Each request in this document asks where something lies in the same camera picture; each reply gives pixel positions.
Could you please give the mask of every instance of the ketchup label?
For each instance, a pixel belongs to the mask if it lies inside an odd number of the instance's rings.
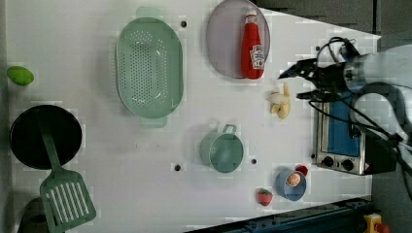
[[[255,45],[251,50],[251,58],[254,69],[263,69],[264,54],[262,45]]]
[[[248,17],[246,17],[246,22],[245,23],[249,23],[249,22],[257,23],[257,16],[248,16]]]

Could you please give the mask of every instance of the strawberry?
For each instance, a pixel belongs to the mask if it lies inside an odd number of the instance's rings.
[[[257,193],[257,201],[262,206],[268,206],[270,202],[272,201],[272,197],[273,197],[273,194],[264,188],[261,188]]]

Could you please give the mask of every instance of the bottle cap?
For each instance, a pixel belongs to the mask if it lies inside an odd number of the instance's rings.
[[[254,9],[249,9],[248,13],[246,14],[246,16],[257,16],[258,12],[257,10]]]

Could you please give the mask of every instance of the green mug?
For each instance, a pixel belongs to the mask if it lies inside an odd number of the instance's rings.
[[[200,143],[202,162],[220,173],[230,173],[239,167],[243,159],[243,144],[234,134],[236,126],[227,124],[223,132],[209,133]]]

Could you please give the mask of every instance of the black frying pan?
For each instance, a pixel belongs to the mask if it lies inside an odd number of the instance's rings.
[[[60,164],[66,164],[82,144],[82,127],[72,114],[53,105],[36,106],[18,116],[10,132],[12,152],[29,167],[52,167],[36,120],[37,111],[49,124]]]

